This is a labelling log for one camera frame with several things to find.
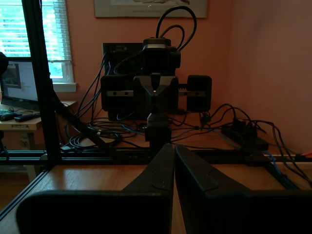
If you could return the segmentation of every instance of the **monitor screen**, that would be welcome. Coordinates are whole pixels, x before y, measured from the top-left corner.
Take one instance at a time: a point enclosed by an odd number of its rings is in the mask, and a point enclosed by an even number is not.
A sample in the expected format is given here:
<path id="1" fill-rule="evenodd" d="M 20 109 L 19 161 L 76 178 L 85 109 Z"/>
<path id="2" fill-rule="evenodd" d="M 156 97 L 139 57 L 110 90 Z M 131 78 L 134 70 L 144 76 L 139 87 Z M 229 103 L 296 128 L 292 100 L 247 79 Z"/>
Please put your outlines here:
<path id="1" fill-rule="evenodd" d="M 38 100 L 31 60 L 10 60 L 6 72 L 1 76 L 1 82 L 5 97 Z"/>

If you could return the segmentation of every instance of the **computer mouse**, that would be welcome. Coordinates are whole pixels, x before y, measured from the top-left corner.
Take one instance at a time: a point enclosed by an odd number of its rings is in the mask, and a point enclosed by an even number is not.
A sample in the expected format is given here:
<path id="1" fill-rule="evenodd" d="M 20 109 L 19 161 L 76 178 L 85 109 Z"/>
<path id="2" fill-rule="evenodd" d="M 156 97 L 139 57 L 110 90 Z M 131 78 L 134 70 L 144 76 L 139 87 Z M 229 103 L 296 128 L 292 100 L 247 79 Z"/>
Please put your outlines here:
<path id="1" fill-rule="evenodd" d="M 9 113 L 5 113 L 0 117 L 0 121 L 9 121 L 14 119 L 14 117 L 19 117 L 22 114 L 19 112 L 9 112 Z"/>

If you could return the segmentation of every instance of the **computer monitor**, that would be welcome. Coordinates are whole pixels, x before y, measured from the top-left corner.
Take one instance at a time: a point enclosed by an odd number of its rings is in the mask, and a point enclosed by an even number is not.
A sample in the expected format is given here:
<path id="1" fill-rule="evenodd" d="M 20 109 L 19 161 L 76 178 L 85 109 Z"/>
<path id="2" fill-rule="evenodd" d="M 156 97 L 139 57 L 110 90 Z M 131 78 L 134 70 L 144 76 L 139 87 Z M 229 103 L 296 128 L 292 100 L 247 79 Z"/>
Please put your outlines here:
<path id="1" fill-rule="evenodd" d="M 39 110 L 32 61 L 10 57 L 9 65 L 1 76 L 1 102 L 29 110 Z"/>

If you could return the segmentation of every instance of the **wooden tabletop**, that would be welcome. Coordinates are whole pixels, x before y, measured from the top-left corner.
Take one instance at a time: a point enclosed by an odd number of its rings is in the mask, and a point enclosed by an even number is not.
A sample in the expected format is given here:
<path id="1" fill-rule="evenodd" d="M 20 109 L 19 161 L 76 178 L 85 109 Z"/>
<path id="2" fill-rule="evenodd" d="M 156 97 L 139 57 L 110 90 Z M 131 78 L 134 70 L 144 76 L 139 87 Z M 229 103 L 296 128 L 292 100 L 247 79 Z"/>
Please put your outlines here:
<path id="1" fill-rule="evenodd" d="M 73 106 L 77 101 L 62 101 L 66 106 Z M 0 109 L 10 109 L 10 106 L 0 104 Z M 14 107 L 14 110 L 20 110 L 19 107 Z M 35 114 L 38 111 L 33 111 L 32 113 L 25 113 L 25 115 Z M 11 131 L 11 132 L 21 132 L 21 131 L 36 131 L 41 128 L 41 118 L 35 118 L 29 121 L 25 121 L 22 123 L 16 122 L 14 119 L 9 121 L 0 121 L 0 130 L 2 131 Z"/>
<path id="2" fill-rule="evenodd" d="M 312 166 L 299 164 L 312 177 Z M 252 190 L 283 190 L 284 188 L 263 168 L 247 165 L 214 165 L 227 176 L 235 179 Z M 283 172 L 295 184 L 303 189 L 309 186 L 293 175 L 289 170 L 279 165 Z M 27 195 L 47 190 L 110 190 L 119 191 L 134 180 L 144 169 L 145 165 L 82 165 L 55 166 Z M 0 222 L 0 233 L 18 234 L 15 221 L 17 206 Z M 179 204 L 176 186 L 174 187 L 172 234 L 185 234 L 183 216 Z"/>

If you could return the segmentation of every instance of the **window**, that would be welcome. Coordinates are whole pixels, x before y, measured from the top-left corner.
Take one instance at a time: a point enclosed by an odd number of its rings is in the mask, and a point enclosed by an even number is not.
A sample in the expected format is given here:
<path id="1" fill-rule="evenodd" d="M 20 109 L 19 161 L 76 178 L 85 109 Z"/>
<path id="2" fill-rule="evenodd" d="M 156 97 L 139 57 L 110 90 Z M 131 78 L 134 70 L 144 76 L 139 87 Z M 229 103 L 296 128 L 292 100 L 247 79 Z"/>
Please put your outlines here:
<path id="1" fill-rule="evenodd" d="M 65 0 L 42 0 L 43 29 L 53 82 L 73 83 Z M 0 0 L 0 51 L 29 57 L 21 0 Z"/>

